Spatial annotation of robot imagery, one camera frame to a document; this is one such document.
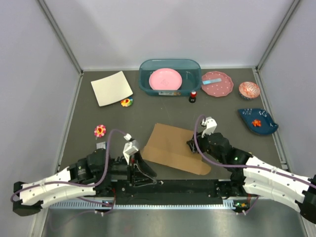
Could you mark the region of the brown cardboard box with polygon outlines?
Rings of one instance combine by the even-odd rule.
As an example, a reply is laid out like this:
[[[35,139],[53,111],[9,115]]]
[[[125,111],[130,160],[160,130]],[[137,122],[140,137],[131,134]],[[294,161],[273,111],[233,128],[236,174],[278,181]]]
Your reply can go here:
[[[142,150],[147,161],[176,168],[196,175],[206,175],[211,166],[199,154],[194,154],[187,145],[193,132],[170,125],[156,123],[151,136]]]

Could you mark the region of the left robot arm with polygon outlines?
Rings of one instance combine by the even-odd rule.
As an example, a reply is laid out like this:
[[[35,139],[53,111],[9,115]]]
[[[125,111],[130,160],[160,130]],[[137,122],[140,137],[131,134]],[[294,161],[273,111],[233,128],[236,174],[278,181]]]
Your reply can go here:
[[[115,197],[117,182],[133,188],[155,185],[157,174],[145,163],[139,151],[130,160],[110,158],[106,149],[96,149],[60,172],[33,183],[16,182],[12,211],[30,216],[55,203],[73,198]]]

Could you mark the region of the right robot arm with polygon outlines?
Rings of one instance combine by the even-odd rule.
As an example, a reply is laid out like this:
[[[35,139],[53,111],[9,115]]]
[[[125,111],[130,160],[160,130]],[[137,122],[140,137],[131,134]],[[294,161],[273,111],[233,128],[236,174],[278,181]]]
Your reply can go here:
[[[151,162],[200,174],[209,161],[231,172],[230,188],[235,195],[266,197],[287,205],[306,220],[316,222],[316,179],[289,173],[272,166],[249,152],[233,147],[221,133],[193,135],[151,135],[142,156]]]

